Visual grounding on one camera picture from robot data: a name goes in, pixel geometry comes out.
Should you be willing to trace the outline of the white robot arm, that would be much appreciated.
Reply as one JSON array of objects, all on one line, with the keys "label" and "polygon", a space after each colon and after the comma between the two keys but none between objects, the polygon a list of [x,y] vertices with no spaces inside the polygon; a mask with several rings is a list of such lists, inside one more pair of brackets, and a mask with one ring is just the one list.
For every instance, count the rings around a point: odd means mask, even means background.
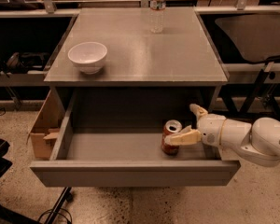
[{"label": "white robot arm", "polygon": [[202,143],[229,148],[260,166],[271,167],[280,162],[280,121],[260,118],[251,124],[208,113],[196,104],[190,104],[189,109],[196,116],[197,128],[177,129],[164,137],[165,145],[180,147]]}]

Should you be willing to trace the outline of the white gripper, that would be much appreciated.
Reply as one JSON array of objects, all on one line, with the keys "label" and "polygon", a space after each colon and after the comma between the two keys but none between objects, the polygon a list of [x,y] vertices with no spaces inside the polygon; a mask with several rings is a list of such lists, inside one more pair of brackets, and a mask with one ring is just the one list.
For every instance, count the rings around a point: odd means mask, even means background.
[{"label": "white gripper", "polygon": [[198,120],[198,129],[187,126],[179,133],[172,135],[173,143],[177,146],[195,145],[202,139],[205,145],[219,147],[221,130],[227,118],[217,114],[208,114],[206,109],[196,104],[190,104],[189,109]]}]

